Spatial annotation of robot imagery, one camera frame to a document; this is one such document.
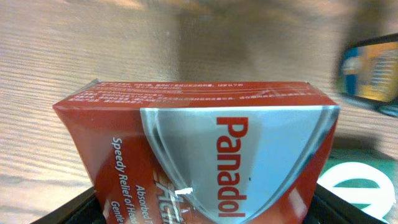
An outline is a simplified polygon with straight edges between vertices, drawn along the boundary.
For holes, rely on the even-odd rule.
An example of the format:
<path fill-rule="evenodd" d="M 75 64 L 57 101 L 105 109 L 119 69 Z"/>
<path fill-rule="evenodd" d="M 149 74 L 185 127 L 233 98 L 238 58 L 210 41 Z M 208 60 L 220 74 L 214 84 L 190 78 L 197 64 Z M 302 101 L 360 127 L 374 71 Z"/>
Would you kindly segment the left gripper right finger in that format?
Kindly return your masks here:
<path fill-rule="evenodd" d="M 306 224 L 385 224 L 317 184 Z"/>

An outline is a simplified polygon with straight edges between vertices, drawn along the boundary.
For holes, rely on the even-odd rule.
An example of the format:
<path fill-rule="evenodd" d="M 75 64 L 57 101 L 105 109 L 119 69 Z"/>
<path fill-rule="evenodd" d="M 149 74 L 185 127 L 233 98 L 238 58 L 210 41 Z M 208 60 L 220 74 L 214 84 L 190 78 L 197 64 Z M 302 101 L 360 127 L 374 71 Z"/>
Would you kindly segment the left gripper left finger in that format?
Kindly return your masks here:
<path fill-rule="evenodd" d="M 32 224 L 103 224 L 103 213 L 94 187 Z"/>

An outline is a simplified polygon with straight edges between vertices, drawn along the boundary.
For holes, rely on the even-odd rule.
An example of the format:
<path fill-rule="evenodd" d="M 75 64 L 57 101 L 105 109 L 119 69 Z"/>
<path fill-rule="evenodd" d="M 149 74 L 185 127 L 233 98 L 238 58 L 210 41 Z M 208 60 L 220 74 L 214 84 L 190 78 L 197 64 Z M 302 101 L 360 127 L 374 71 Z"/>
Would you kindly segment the green Zam-Buk box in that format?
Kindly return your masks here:
<path fill-rule="evenodd" d="M 384 223 L 397 223 L 397 160 L 375 149 L 332 149 L 318 184 Z"/>

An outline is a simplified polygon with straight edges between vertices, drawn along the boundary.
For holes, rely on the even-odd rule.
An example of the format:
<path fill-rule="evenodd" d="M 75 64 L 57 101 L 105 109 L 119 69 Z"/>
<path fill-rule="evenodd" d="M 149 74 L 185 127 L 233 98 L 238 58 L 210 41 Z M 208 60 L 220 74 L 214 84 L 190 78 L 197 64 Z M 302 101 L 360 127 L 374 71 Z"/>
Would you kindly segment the red Panadol box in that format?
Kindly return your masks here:
<path fill-rule="evenodd" d="M 53 106 L 103 223 L 302 223 L 340 107 L 306 82 L 99 82 Z"/>

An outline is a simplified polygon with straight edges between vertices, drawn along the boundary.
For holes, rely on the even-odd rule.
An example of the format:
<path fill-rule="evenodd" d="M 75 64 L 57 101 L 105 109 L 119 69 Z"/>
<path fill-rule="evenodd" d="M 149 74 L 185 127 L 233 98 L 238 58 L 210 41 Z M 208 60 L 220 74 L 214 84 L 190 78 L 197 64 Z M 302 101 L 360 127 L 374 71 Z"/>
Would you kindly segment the clear plastic container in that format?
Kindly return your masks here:
<path fill-rule="evenodd" d="M 397 117 L 397 34 L 350 43 L 340 53 L 336 90 L 352 105 Z"/>

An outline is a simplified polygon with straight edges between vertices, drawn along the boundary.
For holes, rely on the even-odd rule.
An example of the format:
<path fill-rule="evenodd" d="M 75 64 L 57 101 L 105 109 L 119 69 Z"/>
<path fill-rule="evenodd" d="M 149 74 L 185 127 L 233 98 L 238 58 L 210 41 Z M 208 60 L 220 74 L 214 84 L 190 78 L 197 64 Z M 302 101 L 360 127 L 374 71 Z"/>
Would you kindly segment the blue medicine box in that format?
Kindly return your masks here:
<path fill-rule="evenodd" d="M 338 90 L 383 103 L 397 98 L 397 42 L 362 45 L 344 51 Z"/>

